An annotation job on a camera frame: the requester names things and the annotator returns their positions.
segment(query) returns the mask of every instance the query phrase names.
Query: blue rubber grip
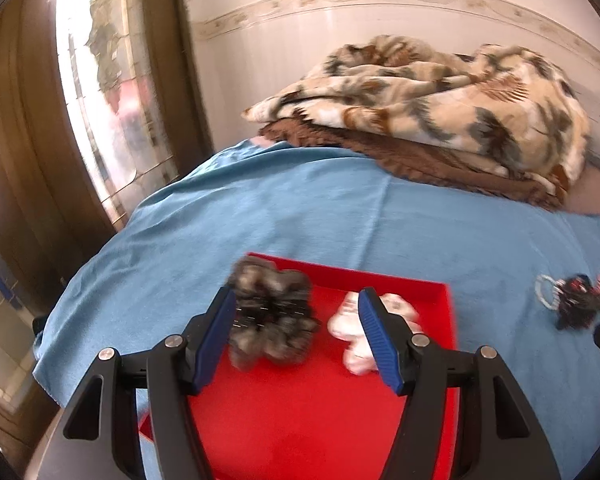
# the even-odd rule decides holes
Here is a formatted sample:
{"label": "blue rubber grip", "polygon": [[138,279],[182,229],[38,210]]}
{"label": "blue rubber grip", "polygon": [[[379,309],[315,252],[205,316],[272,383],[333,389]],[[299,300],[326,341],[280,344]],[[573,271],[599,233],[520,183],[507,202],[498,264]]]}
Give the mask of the blue rubber grip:
{"label": "blue rubber grip", "polygon": [[229,290],[216,312],[204,339],[196,353],[196,370],[193,376],[193,385],[197,391],[207,386],[214,378],[216,368],[224,345],[229,339],[229,330],[235,318],[235,293]]}
{"label": "blue rubber grip", "polygon": [[398,351],[391,342],[388,333],[385,332],[384,325],[371,299],[364,290],[358,295],[358,316],[365,331],[366,339],[369,341],[369,346],[371,346],[371,352],[376,360],[382,382],[397,395],[400,395],[404,381],[400,375]]}

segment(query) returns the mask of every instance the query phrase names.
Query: blue cloth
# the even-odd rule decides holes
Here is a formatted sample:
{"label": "blue cloth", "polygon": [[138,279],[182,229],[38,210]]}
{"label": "blue cloth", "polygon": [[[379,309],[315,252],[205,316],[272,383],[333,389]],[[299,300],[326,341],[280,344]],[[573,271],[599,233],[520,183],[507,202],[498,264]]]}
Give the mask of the blue cloth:
{"label": "blue cloth", "polygon": [[144,200],[67,286],[36,340],[36,379],[66,404],[98,350],[181,332],[247,251],[449,283],[460,348],[498,349],[563,478],[600,444],[600,352],[590,331],[558,332],[534,295],[538,274],[600,273],[600,218],[399,180],[339,148],[245,141]]}

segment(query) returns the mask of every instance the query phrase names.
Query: blue gripper pad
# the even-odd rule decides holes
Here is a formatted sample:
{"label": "blue gripper pad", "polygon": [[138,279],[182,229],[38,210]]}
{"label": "blue gripper pad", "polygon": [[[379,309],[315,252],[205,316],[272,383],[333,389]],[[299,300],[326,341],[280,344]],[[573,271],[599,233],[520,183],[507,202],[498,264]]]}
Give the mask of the blue gripper pad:
{"label": "blue gripper pad", "polygon": [[387,332],[385,323],[396,321],[404,323],[405,326],[406,323],[401,317],[393,316],[386,311],[384,304],[371,287],[364,288],[358,295],[358,316],[371,346],[382,382],[400,395],[404,380],[400,374],[399,352]]}
{"label": "blue gripper pad", "polygon": [[196,353],[193,385],[198,392],[213,380],[235,319],[235,293],[228,288],[221,289],[220,292],[209,306],[206,316],[211,314],[214,318],[206,329]]}

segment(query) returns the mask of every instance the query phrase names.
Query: white wall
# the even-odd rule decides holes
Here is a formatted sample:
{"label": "white wall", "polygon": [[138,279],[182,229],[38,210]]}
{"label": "white wall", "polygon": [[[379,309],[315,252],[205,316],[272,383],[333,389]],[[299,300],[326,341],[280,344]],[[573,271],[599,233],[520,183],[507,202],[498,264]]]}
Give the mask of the white wall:
{"label": "white wall", "polygon": [[252,136],[240,111],[334,48],[402,34],[443,52],[520,44],[563,67],[600,130],[600,18],[587,0],[186,0],[216,149]]}

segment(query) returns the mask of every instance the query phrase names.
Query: brown blanket trim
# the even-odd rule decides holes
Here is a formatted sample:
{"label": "brown blanket trim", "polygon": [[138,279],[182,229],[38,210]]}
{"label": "brown blanket trim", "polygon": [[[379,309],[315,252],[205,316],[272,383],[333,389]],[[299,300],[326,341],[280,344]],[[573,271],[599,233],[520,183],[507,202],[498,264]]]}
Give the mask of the brown blanket trim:
{"label": "brown blanket trim", "polygon": [[535,180],[513,180],[477,171],[461,162],[454,150],[378,136],[366,132],[330,128],[300,119],[280,119],[260,130],[269,140],[286,140],[294,146],[338,146],[374,158],[378,165],[399,178],[423,184],[454,187],[490,196],[527,202],[548,210],[560,208],[557,197]]}

